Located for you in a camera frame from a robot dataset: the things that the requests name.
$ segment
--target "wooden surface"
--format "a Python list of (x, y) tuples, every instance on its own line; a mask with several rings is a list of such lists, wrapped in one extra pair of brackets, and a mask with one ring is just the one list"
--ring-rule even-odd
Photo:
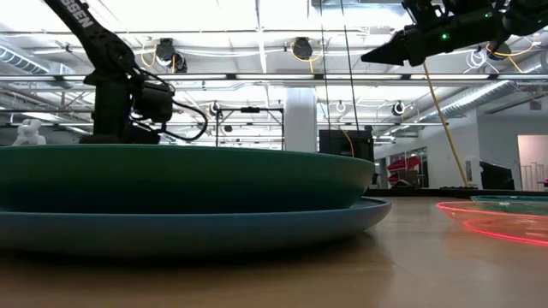
[(470, 234), (395, 198), (358, 238), (244, 260), (0, 257), (0, 307), (546, 307), (548, 247)]

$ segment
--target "cable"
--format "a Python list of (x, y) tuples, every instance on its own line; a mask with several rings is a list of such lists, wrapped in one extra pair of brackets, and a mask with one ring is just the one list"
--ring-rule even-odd
[(186, 104), (177, 103), (176, 101), (173, 101), (173, 104), (175, 104), (175, 105), (177, 105), (181, 108), (192, 110), (192, 111), (196, 112), (197, 114), (199, 114), (202, 118), (204, 118), (204, 125), (202, 125), (202, 128), (200, 129), (199, 133), (197, 133), (192, 138), (184, 138), (184, 137), (180, 137), (180, 138), (185, 140), (185, 141), (194, 141), (194, 140), (198, 139), (199, 137), (201, 137), (206, 132), (207, 125), (209, 124), (209, 121), (207, 120), (207, 115), (202, 110), (199, 110), (198, 108), (188, 106)]
[(514, 64), (514, 67), (515, 69), (517, 69), (518, 72), (524, 74), (524, 72), (521, 70), (521, 68), (517, 65), (517, 63), (514, 61), (514, 59), (512, 59), (511, 56), (508, 57), (508, 59), (512, 62), (512, 64)]
[[(155, 80), (158, 80), (160, 81), (163, 85), (165, 85), (166, 87), (168, 87), (171, 91), (175, 91), (175, 88), (173, 87), (173, 85), (171, 85), (170, 83), (166, 82), (165, 80), (161, 79), (160, 77), (158, 77), (157, 75), (151, 73), (151, 72), (148, 72), (142, 68), (136, 68), (139, 72), (141, 72), (142, 74), (145, 74), (146, 76), (149, 76), (149, 77), (152, 77), (153, 79)], [(195, 136), (193, 136), (192, 138), (186, 138), (186, 137), (182, 137), (182, 136), (179, 136), (177, 134), (174, 134), (174, 133), (170, 133), (170, 132), (167, 132), (163, 129), (161, 130), (154, 130), (152, 129), (151, 127), (147, 126), (146, 124), (144, 123), (139, 123), (139, 122), (135, 122), (137, 123), (138, 125), (142, 126), (142, 127), (147, 127), (147, 129), (150, 129), (151, 131), (155, 131), (155, 132), (160, 132), (160, 133), (167, 133), (168, 135), (170, 136), (173, 136), (173, 137), (176, 137), (178, 139), (181, 139), (181, 140), (184, 140), (184, 141), (194, 141), (196, 139), (198, 139), (199, 137), (201, 137), (207, 130), (207, 126), (209, 124), (209, 121), (207, 120), (207, 115), (200, 109), (197, 109), (197, 108), (194, 108), (192, 106), (188, 106), (186, 104), (181, 104), (181, 103), (177, 103), (176, 101), (172, 100), (172, 103), (176, 106), (179, 106), (181, 108), (184, 108), (184, 109), (187, 109), (187, 110), (192, 110), (194, 112), (196, 112), (197, 114), (199, 114), (202, 118), (204, 118), (204, 124), (202, 126), (202, 128), (200, 129), (200, 132), (197, 133)]]
[(491, 52), (492, 54), (494, 55), (497, 55), (497, 56), (519, 56), (519, 55), (523, 55), (524, 53), (526, 52), (529, 52), (531, 51), (531, 49), (534, 47), (534, 43), (531, 44), (531, 46), (529, 46), (529, 48), (527, 48), (526, 50), (524, 51), (520, 51), (520, 52), (516, 52), (516, 53), (513, 53), (513, 54), (505, 54), (505, 53), (502, 53), (502, 52), (493, 52), (492, 50), (489, 49), (489, 43), (487, 43), (487, 45), (485, 46), (485, 48), (487, 49), (487, 51)]
[(344, 136), (346, 137), (346, 139), (348, 139), (348, 142), (350, 143), (350, 154), (352, 155), (352, 157), (354, 157), (354, 146), (352, 145), (352, 139), (350, 138), (350, 136), (348, 136), (348, 134), (343, 131), (341, 128), (339, 128), (341, 130), (342, 133), (344, 133)]
[(156, 49), (158, 48), (158, 45), (155, 45), (154, 46), (154, 55), (153, 55), (153, 58), (152, 58), (152, 64), (148, 64), (146, 61), (145, 61), (145, 54), (144, 53), (141, 53), (140, 54), (140, 60), (143, 62), (143, 64), (145, 64), (145, 66), (147, 66), (148, 68), (151, 68), (152, 66), (154, 66), (154, 63), (156, 62)]
[[(327, 117), (327, 122), (328, 122), (327, 125), (331, 131), (331, 124), (329, 120), (330, 117), (325, 114), (324, 106), (322, 106), (322, 104), (320, 104), (319, 107), (322, 109), (322, 113), (324, 114), (324, 117)], [(329, 104), (327, 104), (327, 113), (329, 114)], [(354, 145), (352, 144), (352, 139), (350, 138), (350, 136), (348, 136), (348, 134), (345, 131), (343, 131), (341, 127), (336, 127), (336, 129), (340, 129), (341, 132), (344, 133), (344, 136), (346, 137), (346, 139), (348, 140), (348, 143), (350, 144), (350, 154), (352, 155), (352, 157), (354, 157)]]
[(348, 31), (346, 28), (346, 17), (344, 16), (343, 0), (341, 0), (341, 13), (342, 13), (342, 19), (345, 21), (342, 25), (344, 26), (344, 39), (346, 40), (346, 51), (348, 52), (348, 72), (350, 73), (350, 90), (352, 92), (352, 104), (354, 106), (354, 117), (356, 119), (356, 132), (358, 133), (358, 139), (360, 139), (360, 123), (358, 122), (358, 110), (356, 108), (356, 96), (354, 93), (354, 76), (352, 75), (352, 61), (350, 60), (350, 44), (348, 43)]
[[(324, 7), (322, 5), (323, 1), (319, 2), (319, 16), (320, 20), (324, 19)], [(321, 32), (322, 32), (322, 54), (325, 53), (325, 36), (324, 36), (324, 22), (320, 22)], [(324, 64), (324, 74), (327, 74), (327, 66), (325, 65), (325, 61), (322, 61)], [(325, 102), (327, 102), (327, 138), (329, 140), (328, 146), (329, 146), (329, 153), (331, 154), (331, 113), (329, 111), (329, 90), (327, 90), (327, 78), (324, 78), (325, 82)]]
[(464, 183), (465, 187), (468, 187), (468, 181), (466, 179), (466, 176), (464, 175), (464, 170), (462, 169), (461, 160), (459, 159), (459, 156), (456, 153), (455, 145), (453, 144), (453, 139), (451, 138), (451, 133), (449, 132), (449, 129), (447, 128), (447, 123), (445, 123), (444, 113), (439, 108), (439, 101), (438, 101), (438, 98), (436, 97), (436, 93), (434, 92), (434, 87), (432, 85), (432, 80), (430, 79), (430, 73), (428, 72), (426, 61), (422, 63), (422, 67), (425, 70), (426, 80), (428, 81), (428, 87), (430, 88), (430, 93), (432, 95), (432, 99), (434, 100), (434, 105), (436, 106), (436, 110), (438, 111), (439, 119), (442, 121), (442, 125), (444, 126), (445, 135), (447, 136), (447, 141), (449, 141), (449, 146), (451, 148), (451, 151), (453, 152), (453, 157), (455, 158), (456, 166), (458, 167), (459, 172), (461, 173), (462, 182)]
[(322, 56), (323, 52), (322, 52), (321, 54), (319, 54), (318, 56), (316, 56), (315, 58), (313, 58), (313, 59), (302, 60), (301, 58), (299, 58), (299, 57), (293, 52), (293, 46), (294, 46), (294, 45), (295, 45), (295, 42), (294, 42), (294, 43), (291, 43), (291, 45), (289, 46), (289, 48), (291, 49), (291, 54), (293, 55), (293, 57), (294, 57), (295, 59), (301, 61), (301, 62), (308, 62), (308, 63), (310, 63), (310, 73), (311, 73), (311, 74), (314, 74), (314, 66), (312, 65), (312, 62), (318, 60), (318, 59)]

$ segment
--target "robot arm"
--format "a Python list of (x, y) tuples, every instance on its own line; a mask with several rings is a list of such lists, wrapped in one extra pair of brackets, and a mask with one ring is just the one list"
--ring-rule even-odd
[(137, 76), (131, 49), (114, 33), (101, 26), (80, 0), (45, 0), (82, 43), (98, 74), (114, 78)]
[[(157, 144), (159, 133), (192, 141), (207, 129), (206, 115), (198, 109), (173, 101), (175, 91), (165, 81), (141, 69), (134, 53), (114, 33), (102, 27), (81, 0), (44, 0), (81, 42), (95, 70), (84, 83), (96, 86), (93, 136), (81, 143), (148, 143)], [(153, 78), (158, 83), (148, 82)], [(183, 138), (166, 131), (173, 114), (173, 104), (199, 113), (205, 120), (200, 132)], [(161, 123), (154, 130), (137, 121)]]
[(432, 0), (404, 0), (414, 21), (389, 43), (363, 55), (363, 62), (411, 66), (428, 56), (472, 44), (491, 42), (497, 51), (511, 34), (528, 35), (548, 25), (548, 0), (444, 0), (445, 11)]

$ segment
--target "ceiling pipe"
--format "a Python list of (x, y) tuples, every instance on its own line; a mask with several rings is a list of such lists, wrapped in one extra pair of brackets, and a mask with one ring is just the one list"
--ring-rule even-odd
[[(525, 73), (548, 73), (548, 53), (546, 50), (529, 57), (518, 63), (518, 66)], [(514, 67), (505, 69), (503, 73), (516, 73)], [(458, 94), (447, 98), (440, 102), (440, 108), (444, 113), (445, 118), (449, 119), (454, 116), (465, 114), (466, 112), (476, 109), (483, 104), (490, 103), (496, 99), (503, 98), (517, 91), (519, 88), (513, 80), (501, 80), (492, 82), (476, 88), (469, 88)], [(421, 116), (418, 121), (433, 121), (438, 119), (436, 110)]]
[[(59, 62), (38, 59), (24, 50), (7, 42), (0, 41), (0, 62), (7, 63), (29, 74), (74, 74), (74, 70)], [(63, 81), (54, 84), (63, 88), (72, 87), (72, 83)]]

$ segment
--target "dark green bowl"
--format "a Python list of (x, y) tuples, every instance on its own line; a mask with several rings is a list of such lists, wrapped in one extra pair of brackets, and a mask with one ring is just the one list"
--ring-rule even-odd
[(249, 213), (348, 208), (373, 163), (291, 151), (169, 145), (0, 148), (0, 205), (56, 213)]

